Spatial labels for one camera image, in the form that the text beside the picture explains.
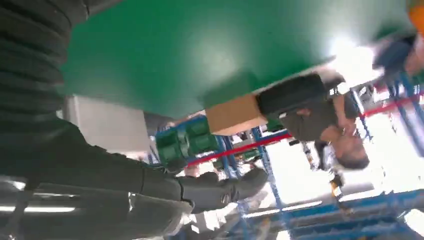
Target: person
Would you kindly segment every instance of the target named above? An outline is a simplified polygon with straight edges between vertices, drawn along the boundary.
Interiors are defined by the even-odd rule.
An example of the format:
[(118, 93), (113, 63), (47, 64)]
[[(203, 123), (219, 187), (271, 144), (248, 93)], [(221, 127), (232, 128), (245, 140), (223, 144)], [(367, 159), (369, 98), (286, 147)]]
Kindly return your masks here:
[[(341, 77), (334, 82), (343, 82)], [(282, 117), (280, 121), (290, 134), (304, 142), (315, 141), (320, 154), (324, 146), (331, 144), (338, 163), (347, 169), (364, 169), (370, 160), (361, 138), (356, 134), (355, 118), (358, 112), (347, 94), (339, 94), (330, 100), (314, 102)]]
[[(78, 127), (57, 117), (63, 97), (56, 86), (63, 83), (59, 69), (67, 58), (72, 28), (117, 2), (3, 0), (0, 4), (0, 176), (26, 183), (14, 212), (0, 217), (7, 223), (0, 229), (2, 236), (35, 240), (163, 236), (178, 229), (183, 214), (220, 209), (252, 197), (267, 181), (267, 173), (259, 168), (240, 180), (218, 181), (210, 175), (176, 178), (89, 145)], [(23, 216), (28, 195), (45, 184), (89, 190), (90, 199), (99, 192), (108, 194), (89, 206), (80, 204), (82, 209), (71, 216)], [(84, 202), (84, 196), (71, 202)], [(115, 198), (123, 211), (102, 208), (107, 196), (120, 196)], [(91, 209), (97, 209), (94, 216), (101, 216), (79, 215), (93, 213)], [(26, 221), (17, 227), (20, 218)], [(71, 219), (72, 224), (65, 224)]]

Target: blurred person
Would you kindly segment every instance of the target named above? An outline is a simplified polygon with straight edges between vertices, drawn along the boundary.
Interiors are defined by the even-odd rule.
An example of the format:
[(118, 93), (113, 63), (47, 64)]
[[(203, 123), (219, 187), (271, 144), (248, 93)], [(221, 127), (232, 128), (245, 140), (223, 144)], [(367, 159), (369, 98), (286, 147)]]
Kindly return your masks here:
[[(344, 82), (340, 77), (335, 82)], [(297, 140), (316, 141), (318, 155), (331, 144), (338, 163), (347, 169), (364, 169), (370, 163), (361, 138), (356, 133), (358, 111), (348, 94), (314, 102), (281, 118), (284, 127)]]

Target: brown box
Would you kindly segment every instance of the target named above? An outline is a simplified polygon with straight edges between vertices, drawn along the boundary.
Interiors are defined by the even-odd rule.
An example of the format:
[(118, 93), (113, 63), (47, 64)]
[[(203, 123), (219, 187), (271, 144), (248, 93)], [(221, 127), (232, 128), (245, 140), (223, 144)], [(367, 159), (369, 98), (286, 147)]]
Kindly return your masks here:
[(255, 95), (247, 94), (206, 109), (210, 132), (231, 136), (266, 124), (267, 118), (259, 111)]

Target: blue metal rack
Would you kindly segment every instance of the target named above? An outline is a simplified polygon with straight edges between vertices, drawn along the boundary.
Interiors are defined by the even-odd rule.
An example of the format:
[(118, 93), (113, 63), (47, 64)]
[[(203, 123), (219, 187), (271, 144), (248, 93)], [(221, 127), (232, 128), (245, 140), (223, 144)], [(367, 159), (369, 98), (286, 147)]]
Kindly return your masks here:
[[(255, 139), (255, 141), (260, 141), (262, 139), (262, 133), (261, 133), (261, 130), (259, 129), (259, 127), (252, 128), (251, 132), (253, 134), (253, 138)], [(262, 146), (262, 145), (258, 146), (257, 149), (258, 149), (260, 155), (262, 156), (263, 167), (265, 168), (266, 172), (268, 173), (268, 181), (269, 181), (269, 184), (271, 186), (272, 193), (274, 194), (277, 208), (281, 212), (281, 214), (279, 214), (281, 224), (288, 224), (290, 222), (290, 219), (286, 218), (286, 216), (283, 214), (283, 211), (282, 211), (283, 204), (281, 202), (281, 198), (280, 198), (280, 195), (279, 195), (279, 192), (278, 192), (278, 189), (277, 189), (276, 178), (274, 177), (273, 169), (271, 167), (270, 156), (268, 155), (268, 152), (267, 152), (267, 150), (264, 146)]]
[[(399, 96), (399, 86), (402, 83), (407, 96), (411, 97), (414, 94), (414, 87), (409, 84), (409, 80), (406, 75), (400, 74), (400, 80), (397, 79), (394, 82), (394, 85), (388, 86), (388, 91), (390, 98), (394, 101), (400, 99)], [(424, 112), (419, 106), (418, 102), (412, 101), (414, 104), (414, 109), (417, 112), (418, 117), (421, 120), (421, 123), (424, 124)], [(400, 116), (405, 123), (405, 126), (412, 137), (412, 140), (416, 147), (419, 149), (420, 153), (424, 156), (424, 146), (421, 145), (418, 136), (411, 125), (411, 122), (407, 116), (406, 110), (403, 106), (397, 105), (397, 108), (400, 112)], [(188, 122), (182, 123), (175, 128), (184, 128), (187, 124), (194, 121), (203, 120), (204, 116), (197, 116), (193, 119), (190, 119)], [(364, 117), (361, 118), (361, 122), (366, 133), (365, 137), (371, 140), (372, 136), (370, 130), (366, 125), (366, 120)], [(286, 135), (287, 131), (281, 131), (269, 136), (262, 136), (261, 130), (256, 127), (251, 130), (253, 137), (256, 142), (268, 140), (276, 136)], [(226, 136), (216, 136), (219, 150), (218, 152), (224, 152), (233, 148), (233, 145), (230, 139)], [(264, 168), (269, 174), (269, 183), (271, 185), (272, 193), (275, 196), (276, 200), (276, 210), (274, 214), (258, 217), (258, 218), (244, 218), (246, 211), (246, 204), (244, 201), (238, 202), (237, 209), (240, 214), (241, 221), (236, 224), (233, 229), (230, 231), (228, 236), (240, 236), (242, 235), (243, 239), (250, 239), (250, 234), (254, 232), (253, 229), (249, 229), (248, 225), (255, 226), (259, 224), (263, 218), (269, 218), (273, 223), (281, 227), (282, 230), (289, 230), (290, 235), (295, 239), (299, 240), (339, 240), (344, 238), (359, 238), (363, 236), (372, 237), (382, 234), (391, 234), (399, 232), (407, 232), (410, 229), (403, 223), (399, 221), (398, 216), (403, 211), (408, 211), (413, 209), (416, 206), (417, 201), (421, 201), (421, 204), (424, 205), (424, 190), (415, 190), (409, 192), (393, 193), (389, 192), (387, 194), (383, 193), (381, 195), (363, 199), (355, 199), (350, 201), (343, 202), (344, 205), (354, 212), (364, 211), (364, 215), (360, 218), (345, 218), (344, 220), (334, 221), (330, 223), (323, 224), (308, 224), (308, 225), (297, 225), (297, 221), (303, 219), (316, 218), (317, 220), (329, 215), (343, 215), (339, 206), (335, 203), (318, 205), (315, 207), (309, 207), (304, 209), (297, 210), (285, 210), (280, 199), (280, 195), (275, 184), (275, 177), (272, 171), (270, 158), (268, 156), (267, 150), (264, 146), (257, 147), (259, 153), (262, 156), (262, 163)], [(189, 161), (195, 161), (197, 158), (189, 159)], [(228, 155), (221, 157), (224, 169), (229, 178), (240, 178), (241, 174), (238, 171), (237, 163), (234, 155)], [(367, 214), (368, 209), (381, 208), (380, 214), (370, 215)]]
[[(219, 151), (224, 152), (228, 150), (229, 148), (232, 148), (233, 145), (230, 141), (230, 139), (227, 136), (216, 136), (216, 140), (218, 141)], [(237, 168), (236, 159), (233, 154), (229, 156), (223, 156), (221, 157), (224, 165), (224, 170), (228, 178), (230, 179), (237, 179), (241, 178), (241, 174), (239, 169)], [(238, 214), (240, 215), (240, 225), (243, 229), (243, 238), (245, 240), (249, 240), (250, 236), (248, 234), (248, 225), (246, 223), (246, 220), (243, 218), (244, 214), (247, 210), (247, 205), (244, 200), (241, 200), (237, 203), (237, 210)]]
[[(297, 240), (353, 239), (411, 231), (399, 216), (417, 206), (424, 206), (424, 190), (394, 193), (392, 196), (380, 194), (346, 201), (345, 204), (358, 216), (344, 219), (336, 217), (326, 223), (324, 219), (328, 217), (343, 215), (334, 203), (296, 210), (283, 209), (292, 224), (281, 226), (279, 231), (289, 230), (290, 235)], [(269, 218), (280, 226), (278, 213), (254, 217), (253, 224), (259, 225), (264, 218)]]
[[(393, 101), (398, 101), (400, 99), (399, 96), (399, 86), (400, 86), (400, 81), (399, 80), (395, 80), (394, 81), (394, 85), (387, 85), (387, 89), (390, 95), (390, 98)], [(407, 111), (405, 110), (405, 108), (400, 105), (397, 104), (397, 110), (399, 111), (399, 114), (402, 118), (402, 121), (406, 127), (406, 130), (408, 131), (409, 135), (411, 136), (412, 142), (414, 143), (416, 149), (418, 150), (419, 154), (421, 156), (424, 156), (424, 147), (421, 145), (420, 143), (420, 139), (416, 133), (416, 131), (414, 130), (414, 127), (412, 126), (412, 123), (407, 115)]]

